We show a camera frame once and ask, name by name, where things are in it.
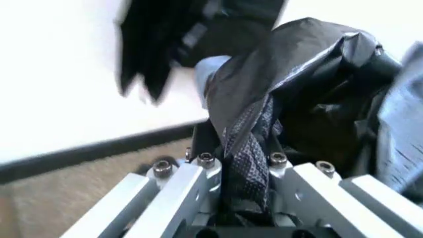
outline floor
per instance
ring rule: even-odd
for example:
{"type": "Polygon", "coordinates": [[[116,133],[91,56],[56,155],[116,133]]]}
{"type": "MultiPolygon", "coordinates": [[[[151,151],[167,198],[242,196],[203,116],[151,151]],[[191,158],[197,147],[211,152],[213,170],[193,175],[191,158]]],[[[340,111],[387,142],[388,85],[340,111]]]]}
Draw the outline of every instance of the floor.
{"type": "Polygon", "coordinates": [[[57,238],[126,174],[160,155],[182,158],[183,139],[0,187],[0,237],[57,238]]]}

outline plastic sheet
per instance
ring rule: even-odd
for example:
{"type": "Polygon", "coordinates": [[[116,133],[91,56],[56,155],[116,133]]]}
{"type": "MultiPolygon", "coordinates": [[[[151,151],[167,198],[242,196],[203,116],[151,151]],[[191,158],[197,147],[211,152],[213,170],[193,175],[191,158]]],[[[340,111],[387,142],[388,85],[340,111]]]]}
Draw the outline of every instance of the plastic sheet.
{"type": "Polygon", "coordinates": [[[268,211],[271,133],[294,163],[373,173],[378,107],[400,68],[371,34],[313,18],[286,23],[232,57],[206,97],[224,150],[226,202],[268,211]]]}

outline hex bolt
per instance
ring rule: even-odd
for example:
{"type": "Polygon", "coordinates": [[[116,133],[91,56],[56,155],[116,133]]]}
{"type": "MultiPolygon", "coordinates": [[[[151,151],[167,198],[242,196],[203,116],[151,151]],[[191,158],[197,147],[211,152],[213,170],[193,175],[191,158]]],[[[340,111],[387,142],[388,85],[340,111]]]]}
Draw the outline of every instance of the hex bolt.
{"type": "Polygon", "coordinates": [[[286,163],[288,162],[288,158],[286,155],[281,152],[273,152],[270,155],[270,165],[276,168],[284,168],[286,163]]]}
{"type": "Polygon", "coordinates": [[[317,161],[316,167],[329,178],[333,178],[333,174],[335,173],[335,166],[333,164],[327,161],[317,161]]]}
{"type": "Polygon", "coordinates": [[[172,164],[166,160],[160,160],[153,164],[153,174],[157,178],[168,178],[172,174],[172,164]]]}
{"type": "Polygon", "coordinates": [[[189,163],[191,159],[191,147],[185,149],[185,162],[189,163]]]}
{"type": "Polygon", "coordinates": [[[214,157],[210,153],[201,153],[198,157],[198,165],[205,168],[210,169],[214,166],[214,157]]]}

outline crumpled plastic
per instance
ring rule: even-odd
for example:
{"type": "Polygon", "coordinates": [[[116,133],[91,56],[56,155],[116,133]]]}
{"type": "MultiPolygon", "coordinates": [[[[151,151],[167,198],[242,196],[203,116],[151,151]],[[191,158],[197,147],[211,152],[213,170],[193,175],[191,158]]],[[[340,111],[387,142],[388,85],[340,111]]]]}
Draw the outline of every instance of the crumpled plastic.
{"type": "Polygon", "coordinates": [[[248,50],[270,31],[284,0],[128,1],[120,24],[119,93],[127,95],[142,74],[157,102],[172,67],[248,50]]]}
{"type": "Polygon", "coordinates": [[[343,176],[373,173],[378,105],[400,69],[371,34],[313,18],[283,24],[232,57],[206,91],[224,153],[223,200],[269,211],[272,133],[294,164],[326,160],[343,176]]]}

